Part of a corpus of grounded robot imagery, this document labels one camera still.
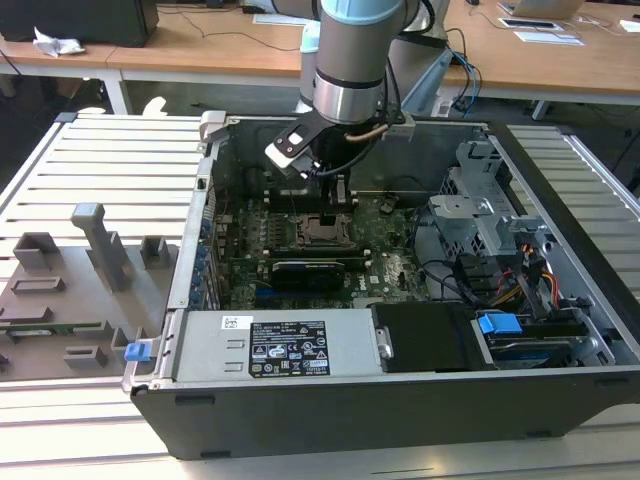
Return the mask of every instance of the white tissue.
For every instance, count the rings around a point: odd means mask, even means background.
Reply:
[[[82,53],[85,51],[80,46],[80,42],[73,38],[53,38],[44,33],[40,33],[37,28],[33,29],[36,32],[36,38],[33,44],[43,53],[51,55],[52,57],[58,57],[60,55],[68,55],[73,53]]]

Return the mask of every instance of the laptop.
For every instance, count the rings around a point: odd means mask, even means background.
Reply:
[[[585,0],[520,0],[519,3],[500,3],[500,7],[514,17],[566,20],[584,2]]]

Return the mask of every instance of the blue drive latch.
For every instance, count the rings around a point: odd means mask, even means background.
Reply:
[[[484,335],[488,333],[522,333],[520,322],[513,313],[487,312],[478,318],[478,325]]]

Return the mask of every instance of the blue clip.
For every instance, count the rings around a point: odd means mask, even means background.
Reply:
[[[127,362],[148,362],[151,360],[151,345],[142,342],[130,343],[124,351],[124,359]]]
[[[485,313],[478,318],[483,334],[522,333],[520,322],[513,313]]]

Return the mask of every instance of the power supply label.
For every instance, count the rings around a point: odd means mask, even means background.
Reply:
[[[330,373],[324,322],[252,323],[249,355],[254,378]]]

